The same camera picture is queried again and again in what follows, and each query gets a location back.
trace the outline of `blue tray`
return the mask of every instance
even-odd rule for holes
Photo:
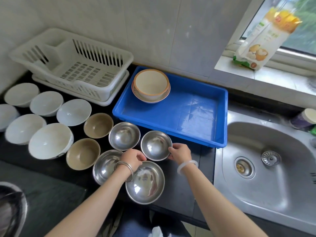
[[[166,73],[170,94],[159,103],[148,104],[132,92],[135,75],[147,67],[138,66],[117,101],[113,115],[123,121],[163,131],[209,147],[227,145],[227,101],[224,88]]]

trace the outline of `person's left hand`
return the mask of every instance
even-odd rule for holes
[[[122,154],[120,160],[130,164],[133,172],[135,172],[137,168],[143,164],[142,161],[146,160],[146,157],[139,150],[128,149]]]

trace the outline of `metal bowl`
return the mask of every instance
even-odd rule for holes
[[[112,175],[115,164],[120,160],[122,151],[108,150],[100,155],[93,166],[93,178],[99,185],[102,185]]]
[[[154,162],[143,161],[135,171],[133,180],[125,183],[128,196],[138,204],[155,202],[165,187],[165,175]]]
[[[153,161],[166,159],[170,154],[168,147],[172,147],[172,141],[167,134],[161,131],[146,133],[140,142],[144,155]]]
[[[126,151],[130,148],[134,148],[140,139],[139,128],[129,122],[121,122],[116,124],[110,134],[110,145],[120,151]]]

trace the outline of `window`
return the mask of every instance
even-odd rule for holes
[[[271,60],[316,71],[316,0],[252,0],[227,50],[235,52],[271,7],[295,11],[302,20]]]

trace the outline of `white plastic dish rack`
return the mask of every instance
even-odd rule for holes
[[[44,31],[9,56],[39,79],[99,102],[109,99],[134,59],[128,51],[57,28]]]
[[[117,93],[119,92],[119,90],[122,88],[122,86],[124,85],[125,81],[128,79],[130,73],[128,72],[128,70],[125,71],[124,73],[124,76],[122,78],[121,81],[119,81],[116,86],[112,89],[111,93],[110,93],[110,97],[108,100],[106,101],[99,101],[99,100],[96,100],[96,99],[92,99],[90,98],[89,96],[84,96],[82,94],[79,94],[79,93],[76,93],[76,92],[73,92],[73,91],[70,91],[68,89],[65,89],[65,88],[62,88],[62,87],[59,87],[59,86],[56,86],[52,83],[49,83],[48,81],[46,80],[42,80],[42,79],[39,79],[35,74],[32,75],[32,79],[38,83],[41,83],[43,85],[46,85],[48,87],[51,87],[51,88],[54,88],[58,91],[62,91],[62,92],[65,92],[69,95],[72,95],[72,96],[76,96],[78,98],[81,98],[81,99],[85,99],[87,101],[90,101],[92,103],[95,103],[97,105],[100,105],[100,106],[108,106],[109,104],[112,103],[113,99],[116,97]]]

